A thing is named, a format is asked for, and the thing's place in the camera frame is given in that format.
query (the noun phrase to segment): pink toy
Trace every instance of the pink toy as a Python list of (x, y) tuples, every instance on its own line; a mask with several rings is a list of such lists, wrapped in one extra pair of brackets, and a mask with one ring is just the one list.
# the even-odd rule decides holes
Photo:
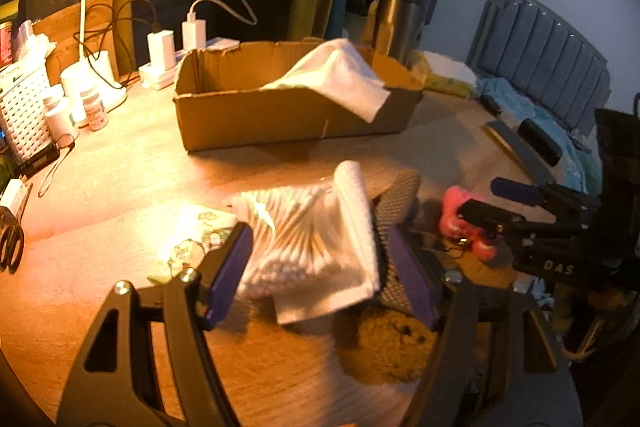
[(495, 257), (496, 248), (484, 231), (458, 217), (458, 209), (468, 200), (479, 200), (472, 192), (454, 185), (449, 187), (442, 198), (442, 217), (440, 218), (440, 233), (450, 239), (467, 239), (472, 244), (472, 251), (480, 261), (490, 261)]

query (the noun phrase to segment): wooden table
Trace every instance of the wooden table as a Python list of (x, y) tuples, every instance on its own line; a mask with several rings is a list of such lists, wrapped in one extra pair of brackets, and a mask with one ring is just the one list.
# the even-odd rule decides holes
[[(27, 391), (52, 418), (111, 285), (120, 279), (147, 284), (151, 257), (175, 226), (184, 200), (215, 206), (237, 190), (317, 182), (331, 176), (340, 161), (352, 159), (360, 162), (372, 196), (388, 187), (399, 169), (419, 169), (426, 201), (420, 221), (430, 227), (437, 199), (450, 185), (486, 196), (494, 176), (526, 180), (481, 130), (489, 115), (478, 104), (453, 97), (426, 93), (399, 135), (193, 155), (182, 147), (171, 97), (171, 89), (134, 86), (107, 127), (82, 132), (42, 199), (36, 195), (42, 174), (34, 179), (23, 220), (22, 265), (14, 276), (0, 275), (0, 342)], [(508, 263), (489, 268), (471, 255), (462, 266), (487, 284), (505, 286), (513, 277)], [(222, 326), (208, 334), (243, 425), (398, 424), (414, 386), (365, 386), (346, 375), (334, 353), (333, 320), (321, 317), (283, 329), (269, 306), (234, 305)], [(168, 412), (181, 416), (162, 328), (156, 326), (162, 395)]]

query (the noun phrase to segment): purple gripper pad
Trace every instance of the purple gripper pad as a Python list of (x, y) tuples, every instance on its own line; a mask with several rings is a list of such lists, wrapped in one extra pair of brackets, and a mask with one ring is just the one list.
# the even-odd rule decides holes
[(240, 222), (225, 244), (207, 253), (198, 266), (201, 279), (196, 311), (207, 330), (226, 317), (253, 249), (254, 232)]
[(438, 305), (444, 293), (444, 268), (432, 252), (420, 249), (404, 225), (391, 227), (386, 241), (414, 317), (430, 330), (437, 330), (441, 322)]
[(494, 178), (491, 182), (491, 193), (499, 198), (527, 206), (542, 206), (545, 203), (544, 196), (535, 185), (526, 185), (504, 178)]

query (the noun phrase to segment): scissors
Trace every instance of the scissors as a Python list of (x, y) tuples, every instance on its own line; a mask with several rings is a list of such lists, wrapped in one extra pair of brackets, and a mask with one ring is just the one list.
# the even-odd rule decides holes
[(15, 222), (5, 227), (0, 236), (0, 273), (8, 268), (9, 273), (13, 275), (22, 261), (24, 230), (20, 222), (22, 220), (22, 214), (24, 214), (24, 210), (27, 207), (27, 201), (29, 200), (32, 188), (33, 184), (30, 184), (27, 188), (27, 196), (18, 208)]

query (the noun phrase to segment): white woven basket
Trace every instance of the white woven basket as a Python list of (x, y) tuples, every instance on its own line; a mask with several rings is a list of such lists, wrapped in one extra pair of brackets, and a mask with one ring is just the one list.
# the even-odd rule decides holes
[(0, 125), (16, 160), (23, 163), (53, 142), (42, 103), (42, 93), (49, 87), (44, 62), (31, 73), (10, 82), (11, 79), (3, 78), (0, 73), (0, 85), (6, 86), (0, 94)]

